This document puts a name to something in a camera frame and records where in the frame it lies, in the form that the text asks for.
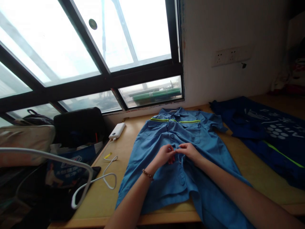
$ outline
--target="hand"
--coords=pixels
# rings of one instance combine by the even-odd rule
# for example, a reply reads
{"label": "hand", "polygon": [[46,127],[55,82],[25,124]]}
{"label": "hand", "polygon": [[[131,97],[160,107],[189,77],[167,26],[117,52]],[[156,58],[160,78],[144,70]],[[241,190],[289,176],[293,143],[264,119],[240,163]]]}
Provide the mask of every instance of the hand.
{"label": "hand", "polygon": [[201,158],[203,158],[203,156],[196,150],[196,148],[191,143],[183,143],[183,144],[179,145],[179,147],[181,149],[176,149],[176,152],[186,155],[195,164]]}
{"label": "hand", "polygon": [[147,167],[147,169],[151,170],[151,173],[155,173],[158,168],[163,166],[175,154],[176,152],[174,151],[174,148],[170,144],[162,146],[159,152],[157,153],[157,155],[155,156],[155,158]]}

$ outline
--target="blue shirt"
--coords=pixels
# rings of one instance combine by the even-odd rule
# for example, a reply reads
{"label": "blue shirt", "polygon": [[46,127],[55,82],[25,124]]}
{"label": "blue shirt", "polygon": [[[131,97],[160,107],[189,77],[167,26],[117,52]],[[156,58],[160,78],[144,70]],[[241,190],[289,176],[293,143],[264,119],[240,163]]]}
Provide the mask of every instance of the blue shirt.
{"label": "blue shirt", "polygon": [[212,110],[221,115],[238,137],[288,183],[305,189],[305,121],[246,97],[213,101]]}
{"label": "blue shirt", "polygon": [[[250,185],[240,174],[226,146],[213,131],[227,131],[221,117],[183,108],[162,109],[147,120],[138,134],[122,180],[117,206],[137,181],[161,146],[171,144],[175,149],[190,142],[207,159]],[[191,196],[202,222],[209,228],[252,228],[246,217],[218,188],[194,166],[185,155],[176,154],[175,162],[157,170],[146,195],[142,214],[164,206],[184,202]]]}

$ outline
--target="yellow tag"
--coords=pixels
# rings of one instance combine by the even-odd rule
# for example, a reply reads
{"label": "yellow tag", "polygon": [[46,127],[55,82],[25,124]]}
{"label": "yellow tag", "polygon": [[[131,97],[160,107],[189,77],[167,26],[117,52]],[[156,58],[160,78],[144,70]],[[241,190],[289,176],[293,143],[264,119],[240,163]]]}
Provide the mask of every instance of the yellow tag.
{"label": "yellow tag", "polygon": [[104,157],[104,159],[107,159],[111,154],[112,154],[112,152],[110,152],[110,154],[108,154],[106,157]]}

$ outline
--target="desk surface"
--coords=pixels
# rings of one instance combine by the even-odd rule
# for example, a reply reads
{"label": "desk surface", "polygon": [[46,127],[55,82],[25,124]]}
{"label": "desk surface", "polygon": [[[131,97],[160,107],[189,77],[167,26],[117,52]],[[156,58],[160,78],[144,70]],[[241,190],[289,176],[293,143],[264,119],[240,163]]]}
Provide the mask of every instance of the desk surface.
{"label": "desk surface", "polygon": [[[259,95],[251,97],[252,100],[298,118],[305,119],[305,99],[291,96]],[[212,113],[209,105],[188,108]],[[96,181],[87,193],[84,202],[75,212],[73,218],[67,223],[52,223],[49,228],[82,228],[104,226],[113,214],[118,197],[118,191],[123,179],[133,143],[146,120],[154,114],[134,117],[125,121],[126,127],[120,138],[109,145],[106,154],[112,152],[110,158],[118,155],[119,159],[108,168],[107,173],[114,172],[117,175],[117,186],[114,190],[107,188],[103,180]],[[226,133],[218,132],[218,135],[226,144],[241,174],[262,194],[294,215],[305,215],[305,191],[294,188],[286,180],[277,175],[251,150],[249,150],[238,138],[231,136],[229,130]],[[108,162],[98,157],[92,166],[101,166],[100,174],[106,168]],[[114,184],[112,177],[107,178],[110,185]],[[192,200],[174,204],[147,215],[140,216],[139,225],[158,223],[195,222],[200,218],[193,206]]]}

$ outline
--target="green stripe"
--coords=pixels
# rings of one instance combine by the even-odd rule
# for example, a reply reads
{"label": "green stripe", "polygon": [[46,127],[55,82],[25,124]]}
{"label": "green stripe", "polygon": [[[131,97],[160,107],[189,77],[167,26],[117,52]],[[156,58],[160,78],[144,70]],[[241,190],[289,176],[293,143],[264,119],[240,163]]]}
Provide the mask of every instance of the green stripe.
{"label": "green stripe", "polygon": [[291,162],[293,162],[294,164],[296,164],[297,166],[304,168],[304,166],[300,165],[299,163],[295,162],[294,160],[290,159],[289,157],[287,157],[285,154],[281,153],[277,148],[275,148],[273,145],[271,145],[270,143],[263,141],[267,144],[267,146],[269,146],[270,148],[274,149],[276,152],[279,152],[280,154],[282,154],[285,158],[287,158],[288,160],[290,160]]}
{"label": "green stripe", "polygon": [[[158,122],[169,122],[169,119],[156,119],[156,118],[151,118],[151,121],[158,121]],[[200,120],[194,120],[194,121],[180,121],[180,123],[198,123]]]}
{"label": "green stripe", "polygon": [[181,123],[197,123],[200,122],[200,120],[194,120],[194,121],[180,121]]}
{"label": "green stripe", "polygon": [[156,119],[156,118],[150,118],[150,120],[160,120],[160,121],[168,121],[169,119]]}

